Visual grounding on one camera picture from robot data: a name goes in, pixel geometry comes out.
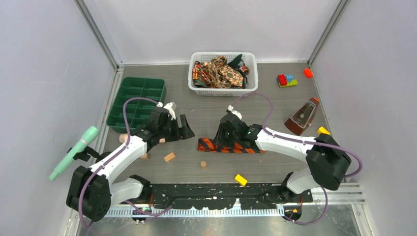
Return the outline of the brown wooden metronome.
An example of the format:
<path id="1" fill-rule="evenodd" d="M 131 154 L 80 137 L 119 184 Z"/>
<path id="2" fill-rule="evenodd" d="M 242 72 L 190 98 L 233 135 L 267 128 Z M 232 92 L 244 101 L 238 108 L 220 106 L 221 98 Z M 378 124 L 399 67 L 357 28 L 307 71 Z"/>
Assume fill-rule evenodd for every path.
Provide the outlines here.
<path id="1" fill-rule="evenodd" d="M 293 134 L 300 136 L 311 125 L 318 106 L 318 98 L 310 98 L 286 120 L 284 125 Z"/>

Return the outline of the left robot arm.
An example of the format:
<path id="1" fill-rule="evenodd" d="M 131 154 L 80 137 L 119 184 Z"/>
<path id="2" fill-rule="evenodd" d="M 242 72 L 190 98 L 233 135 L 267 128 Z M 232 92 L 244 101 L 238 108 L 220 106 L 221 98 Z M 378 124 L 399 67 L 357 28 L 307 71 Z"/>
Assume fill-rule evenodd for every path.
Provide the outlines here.
<path id="1" fill-rule="evenodd" d="M 144 124 L 137 126 L 121 146 L 90 167 L 80 166 L 74 171 L 66 205 L 97 222 L 116 204 L 133 199 L 146 203 L 152 195 L 147 179 L 131 175 L 116 183 L 116 178 L 161 139 L 175 142 L 194 136 L 185 114 L 176 117 L 171 108 L 154 107 Z"/>

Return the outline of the white plastic basket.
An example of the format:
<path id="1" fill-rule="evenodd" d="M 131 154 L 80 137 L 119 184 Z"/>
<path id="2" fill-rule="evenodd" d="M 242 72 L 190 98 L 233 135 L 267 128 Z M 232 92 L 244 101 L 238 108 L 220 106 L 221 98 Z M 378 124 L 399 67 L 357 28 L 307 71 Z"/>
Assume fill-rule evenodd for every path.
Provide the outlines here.
<path id="1" fill-rule="evenodd" d="M 249 52 L 195 52 L 188 86 L 202 96 L 241 96 L 258 89 L 258 68 Z"/>

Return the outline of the green compartment tray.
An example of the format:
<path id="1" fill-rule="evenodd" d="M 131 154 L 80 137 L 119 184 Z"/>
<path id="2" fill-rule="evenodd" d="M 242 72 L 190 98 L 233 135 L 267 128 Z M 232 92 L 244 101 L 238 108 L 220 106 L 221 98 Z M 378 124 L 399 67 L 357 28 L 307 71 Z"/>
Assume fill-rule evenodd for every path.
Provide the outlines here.
<path id="1" fill-rule="evenodd" d="M 151 111 L 156 106 L 155 103 L 142 100 L 147 98 L 155 102 L 165 102 L 166 86 L 165 80 L 155 78 L 125 77 L 116 93 L 116 97 L 109 111 L 106 124 L 117 133 L 126 133 L 126 125 L 123 116 L 125 102 L 131 98 L 140 98 L 126 104 L 126 118 L 130 133 L 145 123 Z"/>

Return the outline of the orange navy striped tie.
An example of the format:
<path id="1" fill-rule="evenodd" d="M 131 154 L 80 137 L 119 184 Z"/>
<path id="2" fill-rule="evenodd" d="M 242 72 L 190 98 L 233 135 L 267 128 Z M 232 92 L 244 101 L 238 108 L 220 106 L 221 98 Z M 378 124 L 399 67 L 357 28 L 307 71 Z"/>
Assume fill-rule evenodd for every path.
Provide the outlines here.
<path id="1" fill-rule="evenodd" d="M 198 140 L 197 150 L 200 152 L 216 152 L 216 153 L 238 153 L 238 154 L 257 154 L 265 153 L 263 150 L 243 148 L 239 144 L 234 144 L 232 147 L 222 146 L 217 144 L 214 140 L 209 138 L 200 138 Z"/>

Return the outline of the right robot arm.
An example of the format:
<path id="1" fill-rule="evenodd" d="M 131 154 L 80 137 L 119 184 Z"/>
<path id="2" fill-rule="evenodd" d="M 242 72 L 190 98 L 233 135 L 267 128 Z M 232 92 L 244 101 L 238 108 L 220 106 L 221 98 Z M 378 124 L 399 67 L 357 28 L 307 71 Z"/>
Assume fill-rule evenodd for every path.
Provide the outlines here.
<path id="1" fill-rule="evenodd" d="M 293 202 L 306 190 L 322 187 L 338 190 L 351 159 L 328 134 L 301 137 L 274 131 L 264 124 L 247 125 L 233 113 L 227 113 L 219 123 L 214 137 L 224 147 L 240 145 L 257 151 L 271 151 L 296 158 L 307 164 L 301 171 L 290 172 L 278 188 L 281 197 Z"/>

